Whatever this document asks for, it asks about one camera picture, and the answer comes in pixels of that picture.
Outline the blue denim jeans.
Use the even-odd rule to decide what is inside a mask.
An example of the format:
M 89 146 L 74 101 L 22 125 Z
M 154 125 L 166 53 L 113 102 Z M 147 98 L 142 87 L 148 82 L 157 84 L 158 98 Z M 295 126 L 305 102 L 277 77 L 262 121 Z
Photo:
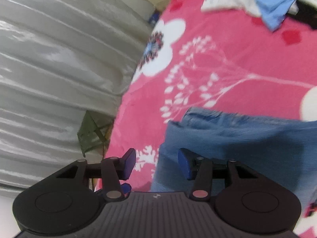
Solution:
M 169 121 L 151 190 L 189 191 L 177 154 L 188 149 L 217 163 L 240 161 L 292 191 L 306 212 L 316 195 L 316 122 L 192 107 Z

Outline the green folding stool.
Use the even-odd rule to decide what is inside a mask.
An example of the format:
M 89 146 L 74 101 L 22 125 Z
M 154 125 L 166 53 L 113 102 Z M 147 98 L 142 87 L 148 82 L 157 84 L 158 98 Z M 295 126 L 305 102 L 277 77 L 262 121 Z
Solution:
M 109 147 L 115 118 L 95 111 L 86 111 L 77 132 L 83 157 L 91 151 L 105 155 Z

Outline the pink floral bed blanket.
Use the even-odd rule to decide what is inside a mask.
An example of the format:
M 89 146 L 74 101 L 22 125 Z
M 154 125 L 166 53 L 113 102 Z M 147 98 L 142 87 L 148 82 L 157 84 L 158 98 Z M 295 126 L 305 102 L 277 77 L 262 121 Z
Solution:
M 241 10 L 201 12 L 203 1 L 171 1 L 122 99 L 107 155 L 136 150 L 134 191 L 152 191 L 167 124 L 192 107 L 316 122 L 316 31 L 287 19 L 270 32 Z M 316 237 L 316 195 L 295 231 Z

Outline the grey curtain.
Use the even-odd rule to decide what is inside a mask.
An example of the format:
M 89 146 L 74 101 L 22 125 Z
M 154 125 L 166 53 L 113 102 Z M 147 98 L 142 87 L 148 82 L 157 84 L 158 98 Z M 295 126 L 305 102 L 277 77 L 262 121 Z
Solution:
M 85 113 L 116 116 L 151 31 L 121 0 L 1 0 L 1 195 L 82 156 Z

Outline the blue bottle on floor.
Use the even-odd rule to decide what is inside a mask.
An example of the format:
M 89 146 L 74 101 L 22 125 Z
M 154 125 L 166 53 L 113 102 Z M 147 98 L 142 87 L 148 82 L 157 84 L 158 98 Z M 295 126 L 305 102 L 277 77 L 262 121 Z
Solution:
M 155 26 L 156 23 L 159 21 L 159 16 L 160 16 L 160 13 L 155 11 L 148 19 L 148 23 L 152 26 Z

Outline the black garment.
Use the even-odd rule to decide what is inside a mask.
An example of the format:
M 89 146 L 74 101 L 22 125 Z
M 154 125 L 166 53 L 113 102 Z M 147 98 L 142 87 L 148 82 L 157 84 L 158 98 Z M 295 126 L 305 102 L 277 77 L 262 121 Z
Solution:
M 316 30 L 316 0 L 296 0 L 288 10 L 287 15 Z

